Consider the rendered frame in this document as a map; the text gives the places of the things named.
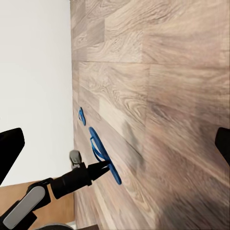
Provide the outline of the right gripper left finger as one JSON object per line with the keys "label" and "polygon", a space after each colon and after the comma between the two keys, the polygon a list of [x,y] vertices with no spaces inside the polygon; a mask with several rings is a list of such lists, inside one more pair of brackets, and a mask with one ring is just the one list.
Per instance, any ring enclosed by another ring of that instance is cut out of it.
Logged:
{"label": "right gripper left finger", "polygon": [[24,135],[20,127],[0,133],[0,185],[24,146]]}

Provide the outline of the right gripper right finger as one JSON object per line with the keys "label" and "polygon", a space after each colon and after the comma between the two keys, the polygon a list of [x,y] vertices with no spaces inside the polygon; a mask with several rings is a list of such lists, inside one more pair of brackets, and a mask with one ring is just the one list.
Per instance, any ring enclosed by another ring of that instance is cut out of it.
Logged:
{"label": "right gripper right finger", "polygon": [[215,145],[230,166],[230,129],[219,127]]}

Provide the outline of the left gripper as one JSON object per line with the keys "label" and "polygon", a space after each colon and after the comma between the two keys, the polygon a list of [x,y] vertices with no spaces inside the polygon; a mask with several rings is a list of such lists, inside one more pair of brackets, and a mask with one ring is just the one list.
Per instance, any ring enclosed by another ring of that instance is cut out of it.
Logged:
{"label": "left gripper", "polygon": [[110,160],[103,160],[90,164],[88,168],[86,168],[85,163],[81,162],[79,168],[64,174],[62,178],[68,193],[74,192],[84,186],[92,185],[91,180],[95,181],[110,170],[107,167],[110,163]]}

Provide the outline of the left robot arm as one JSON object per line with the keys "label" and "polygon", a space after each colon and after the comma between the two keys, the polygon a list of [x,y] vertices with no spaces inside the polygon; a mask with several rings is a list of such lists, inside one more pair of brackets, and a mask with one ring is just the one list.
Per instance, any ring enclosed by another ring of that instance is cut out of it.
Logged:
{"label": "left robot arm", "polygon": [[72,171],[60,177],[47,178],[32,183],[28,187],[27,194],[21,200],[17,200],[0,217],[0,230],[28,230],[37,220],[33,211],[51,202],[48,184],[51,185],[55,198],[59,199],[84,186],[92,185],[91,180],[95,181],[110,170],[107,167],[111,163],[110,160],[90,164],[86,168],[80,152],[77,150],[70,151],[69,159]]}

